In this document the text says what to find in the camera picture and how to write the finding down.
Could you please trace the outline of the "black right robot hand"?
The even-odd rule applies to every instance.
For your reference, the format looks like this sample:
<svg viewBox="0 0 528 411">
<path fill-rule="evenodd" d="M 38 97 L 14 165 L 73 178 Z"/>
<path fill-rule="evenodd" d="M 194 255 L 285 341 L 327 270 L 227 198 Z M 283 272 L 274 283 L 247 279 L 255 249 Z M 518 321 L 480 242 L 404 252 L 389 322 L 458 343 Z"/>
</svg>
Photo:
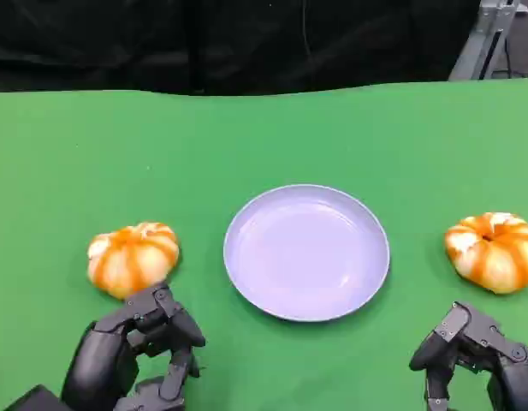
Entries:
<svg viewBox="0 0 528 411">
<path fill-rule="evenodd" d="M 495 319 L 459 301 L 409 363 L 411 370 L 425 371 L 429 410 L 450 409 L 448 385 L 457 366 L 490 374 L 487 392 L 494 410 L 528 410 L 528 346 L 505 337 Z"/>
</svg>

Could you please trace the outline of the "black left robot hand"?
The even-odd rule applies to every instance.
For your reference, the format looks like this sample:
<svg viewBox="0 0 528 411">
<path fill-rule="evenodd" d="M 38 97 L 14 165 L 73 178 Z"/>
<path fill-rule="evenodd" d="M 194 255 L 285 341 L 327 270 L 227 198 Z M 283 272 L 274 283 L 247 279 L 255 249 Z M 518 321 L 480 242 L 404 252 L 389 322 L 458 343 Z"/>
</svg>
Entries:
<svg viewBox="0 0 528 411">
<path fill-rule="evenodd" d="M 204 345 L 201 329 L 169 286 L 152 285 L 86 328 L 61 399 L 73 410 L 183 410 L 184 384 L 200 375 L 193 349 Z M 138 382 L 138 356 L 164 352 L 170 354 L 165 374 Z"/>
</svg>

